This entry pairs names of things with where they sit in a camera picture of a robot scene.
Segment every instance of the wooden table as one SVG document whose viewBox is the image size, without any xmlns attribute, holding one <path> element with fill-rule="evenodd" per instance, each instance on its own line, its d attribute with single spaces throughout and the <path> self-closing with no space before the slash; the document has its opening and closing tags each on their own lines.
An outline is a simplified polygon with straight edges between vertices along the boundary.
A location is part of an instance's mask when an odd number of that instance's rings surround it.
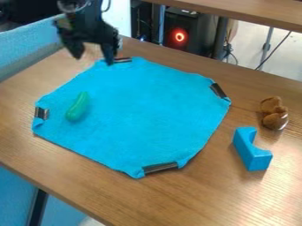
<svg viewBox="0 0 302 226">
<path fill-rule="evenodd" d="M 294 0 L 144 1 L 302 32 L 302 3 Z"/>
<path fill-rule="evenodd" d="M 232 99 L 227 117 L 186 167 L 135 180 L 31 132 L 34 102 L 91 65 L 95 49 L 79 62 L 60 50 L 0 84 L 0 164 L 105 223 L 301 225 L 302 83 L 125 39 L 125 57 L 203 74 Z M 283 132 L 259 126 L 259 102 L 271 95 L 290 109 Z M 274 154 L 266 172 L 247 172 L 231 144 L 244 125 L 258 127 L 255 144 Z"/>
</svg>

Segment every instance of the brown toy food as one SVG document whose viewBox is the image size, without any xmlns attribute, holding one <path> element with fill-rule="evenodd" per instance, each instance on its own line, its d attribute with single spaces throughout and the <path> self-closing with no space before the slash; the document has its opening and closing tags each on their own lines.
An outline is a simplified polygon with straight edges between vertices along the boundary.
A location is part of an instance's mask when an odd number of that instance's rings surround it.
<svg viewBox="0 0 302 226">
<path fill-rule="evenodd" d="M 260 103 L 262 124 L 271 130 L 282 130 L 289 122 L 288 109 L 279 96 L 269 97 Z"/>
</svg>

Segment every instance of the blue cloth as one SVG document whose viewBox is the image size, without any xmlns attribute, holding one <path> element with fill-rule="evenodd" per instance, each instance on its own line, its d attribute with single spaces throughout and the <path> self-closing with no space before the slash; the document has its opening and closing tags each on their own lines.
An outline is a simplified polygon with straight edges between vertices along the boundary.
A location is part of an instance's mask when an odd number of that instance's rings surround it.
<svg viewBox="0 0 302 226">
<path fill-rule="evenodd" d="M 230 99 L 218 97 L 213 83 L 140 57 L 111 67 L 99 61 L 36 103 L 49 109 L 49 119 L 36 118 L 33 131 L 134 178 L 153 164 L 182 168 L 229 109 Z M 88 111 L 69 122 L 64 114 L 83 91 L 90 95 Z"/>
</svg>

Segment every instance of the blue plastic toy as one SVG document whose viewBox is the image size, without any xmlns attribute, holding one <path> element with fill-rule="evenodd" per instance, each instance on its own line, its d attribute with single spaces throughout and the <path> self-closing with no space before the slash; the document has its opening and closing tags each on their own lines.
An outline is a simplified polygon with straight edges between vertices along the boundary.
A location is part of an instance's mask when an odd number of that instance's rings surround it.
<svg viewBox="0 0 302 226">
<path fill-rule="evenodd" d="M 266 170 L 273 158 L 270 151 L 253 145 L 256 133 L 254 127 L 238 127 L 233 138 L 233 144 L 248 171 Z"/>
</svg>

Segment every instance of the green cucumber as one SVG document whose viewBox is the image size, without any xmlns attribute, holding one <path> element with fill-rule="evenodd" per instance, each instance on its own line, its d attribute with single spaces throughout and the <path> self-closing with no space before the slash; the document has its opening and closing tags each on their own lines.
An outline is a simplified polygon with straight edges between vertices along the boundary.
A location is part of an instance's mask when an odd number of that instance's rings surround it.
<svg viewBox="0 0 302 226">
<path fill-rule="evenodd" d="M 80 92 L 73 105 L 66 111 L 65 118 L 69 121 L 79 120 L 87 110 L 89 103 L 88 92 Z"/>
</svg>

